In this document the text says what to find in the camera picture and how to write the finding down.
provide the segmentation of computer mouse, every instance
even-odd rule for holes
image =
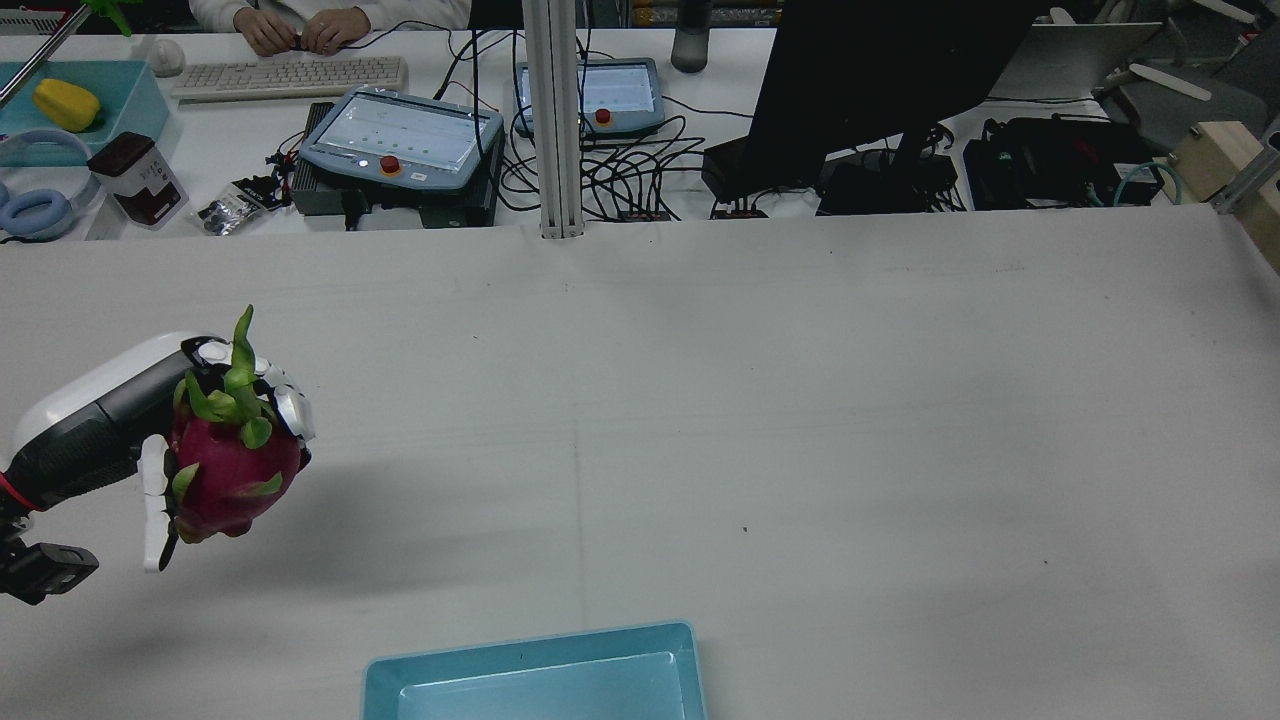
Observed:
[[[161,37],[147,53],[147,65],[156,77],[173,77],[187,65],[187,58],[182,53],[182,46]]]

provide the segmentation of dragon fruit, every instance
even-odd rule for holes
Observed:
[[[223,389],[205,395],[187,373],[174,391],[169,450],[179,468],[169,483],[178,536],[197,543],[216,533],[238,537],[289,489],[303,464],[303,442],[253,389],[253,348],[246,307],[232,340]]]

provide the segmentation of blue headphones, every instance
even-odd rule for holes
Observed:
[[[10,135],[0,141],[0,155],[22,152],[37,142],[70,147],[83,154],[86,163],[93,156],[83,140],[55,128],[28,129]],[[0,229],[26,240],[45,241],[60,237],[76,223],[76,217],[92,202],[97,188],[99,182],[93,173],[88,173],[84,184],[69,199],[49,188],[32,190],[10,197],[9,188],[0,182]]]

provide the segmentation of white table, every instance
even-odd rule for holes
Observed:
[[[468,33],[452,33],[453,46],[462,47]],[[481,46],[499,40],[503,33],[492,32],[483,38]],[[443,41],[442,32],[394,32],[361,50],[347,50],[344,54],[362,55],[403,55],[410,65],[408,87],[406,92],[431,96],[444,78],[452,55]],[[750,114],[755,109],[755,99],[764,77],[772,44],[772,29],[727,29],[717,28],[709,47],[707,69],[698,74],[684,74],[675,70],[668,61],[671,54],[672,31],[669,29],[605,29],[594,31],[590,38],[580,32],[584,44],[590,40],[593,50],[605,51],[617,58],[654,58],[666,95],[704,110],[730,110]],[[238,35],[178,35],[169,36],[184,49],[188,61],[228,61],[251,60],[252,53]],[[54,60],[78,59],[122,59],[145,56],[148,38],[136,36],[125,40],[111,36],[73,36],[54,55]],[[37,38],[6,40],[0,56],[23,59],[38,45]],[[516,59],[525,59],[524,41],[517,42]],[[481,55],[480,95],[499,108],[504,118],[515,115],[512,101],[512,53],[509,42],[499,42]],[[460,64],[453,79],[471,85],[468,63]],[[157,81],[161,91],[168,95],[173,78]],[[470,105],[470,95],[458,86],[451,86],[444,100]],[[270,168],[264,159],[276,151],[285,138],[300,132],[306,123],[307,109],[315,99],[283,99],[250,102],[174,102],[170,104],[170,118],[157,145],[174,172],[182,181],[191,202],[183,209],[183,218],[175,218],[159,231],[134,225],[125,220],[113,204],[105,204],[101,213],[93,215],[96,222],[81,223],[69,238],[134,238],[134,237],[180,237],[200,232],[195,224],[186,222],[195,208],[207,205],[227,186],[228,182],[253,174],[269,174]],[[982,133],[982,123],[987,118],[1007,120],[1019,115],[1047,115],[1051,111],[1100,114],[1092,101],[1059,106],[1036,106],[1030,104],[983,104],[974,110],[947,120],[956,132],[957,142],[950,151],[956,159],[966,140]],[[745,118],[691,113],[675,104],[667,104],[668,117],[682,114],[689,127],[685,136],[705,137],[698,149],[705,149],[719,142],[746,135],[750,120]],[[657,137],[672,137],[676,124],[664,128]],[[531,143],[516,138],[515,150],[508,156],[529,158],[534,155]],[[675,165],[698,168],[700,156],[680,159]],[[61,170],[40,170],[41,176],[61,173]],[[968,204],[968,181],[960,172],[957,187]],[[78,178],[68,181],[76,182]],[[19,187],[27,187],[36,181],[19,179]],[[536,202],[536,195],[508,195],[512,205],[524,206]],[[714,199],[703,184],[698,172],[669,172],[663,179],[663,197],[677,217],[686,220],[705,219]],[[584,201],[591,205],[590,193],[584,193]],[[771,217],[812,217],[818,206],[818,196],[812,191],[804,193],[764,195],[759,206]],[[539,223],[538,211],[512,211],[499,204],[497,224]],[[255,234],[288,232],[323,232],[342,229],[340,217],[305,217],[293,208],[274,213],[247,232]],[[361,229],[412,229],[421,227],[419,215],[411,209],[376,209],[360,220]]]
[[[1280,278],[1207,206],[0,250],[0,428],[142,338],[251,338],[315,461],[0,598],[0,717],[349,720],[402,652],[687,619],[717,720],[1271,720]]]

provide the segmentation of light blue plastic tray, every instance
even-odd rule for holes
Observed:
[[[0,83],[18,74],[22,63],[0,63]],[[0,135],[32,128],[58,127],[31,101],[36,85],[46,77],[78,85],[97,96],[102,109],[86,131],[76,133],[93,152],[124,131],[160,140],[169,120],[165,102],[151,68],[142,60],[51,60],[31,76],[22,90],[0,109]],[[20,156],[0,158],[0,165],[83,165],[84,158],[60,146],[27,149]]]
[[[694,629],[636,625],[374,660],[362,720],[705,720]]]

